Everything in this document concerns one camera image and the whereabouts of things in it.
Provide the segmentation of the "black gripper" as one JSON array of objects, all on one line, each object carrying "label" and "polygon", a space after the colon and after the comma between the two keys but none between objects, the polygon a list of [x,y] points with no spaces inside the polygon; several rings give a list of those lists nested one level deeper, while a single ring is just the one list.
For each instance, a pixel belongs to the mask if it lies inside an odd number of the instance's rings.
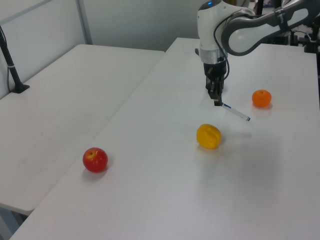
[{"label": "black gripper", "polygon": [[221,61],[216,64],[203,64],[206,77],[205,88],[215,106],[222,105],[222,92],[224,89],[225,76],[227,74],[227,62]]}]

